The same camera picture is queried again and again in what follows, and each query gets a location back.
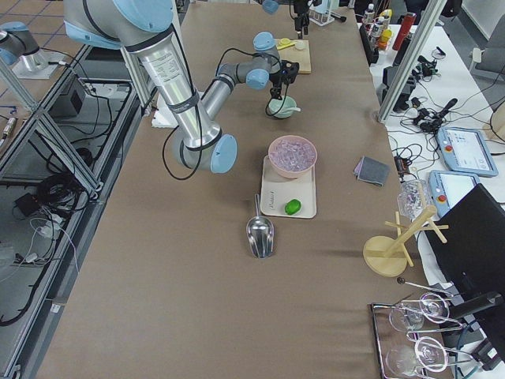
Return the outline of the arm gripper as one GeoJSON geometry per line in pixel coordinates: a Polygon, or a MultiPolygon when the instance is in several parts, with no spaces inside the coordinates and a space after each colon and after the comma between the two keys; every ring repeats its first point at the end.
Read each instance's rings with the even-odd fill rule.
{"type": "Polygon", "coordinates": [[[300,18],[301,18],[301,38],[307,36],[309,33],[309,9],[313,5],[313,0],[293,0],[293,11],[296,15],[294,18],[294,27],[297,32],[300,31],[300,18]]]}
{"type": "Polygon", "coordinates": [[[271,99],[281,99],[282,85],[293,84],[299,72],[299,63],[282,60],[279,71],[271,75],[271,83],[274,88],[270,89],[271,99]]]}

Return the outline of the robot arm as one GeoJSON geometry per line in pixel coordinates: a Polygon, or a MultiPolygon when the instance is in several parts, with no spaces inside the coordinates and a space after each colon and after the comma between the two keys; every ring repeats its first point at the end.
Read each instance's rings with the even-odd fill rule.
{"type": "Polygon", "coordinates": [[[311,6],[317,6],[320,1],[309,0],[293,0],[293,1],[278,1],[278,0],[263,0],[258,1],[262,9],[268,14],[274,14],[281,4],[287,4],[290,18],[294,22],[294,29],[298,39],[303,39],[309,33],[309,9],[311,6]]]}
{"type": "Polygon", "coordinates": [[[261,90],[272,84],[271,97],[279,99],[282,89],[294,82],[299,65],[281,59],[272,34],[261,32],[253,40],[251,60],[219,67],[200,94],[174,27],[175,18],[170,1],[64,3],[69,38],[93,47],[123,48],[140,60],[177,122],[171,135],[178,162],[192,171],[205,168],[226,173],[235,163],[238,143],[222,132],[215,116],[234,87],[247,84],[261,90]]]}

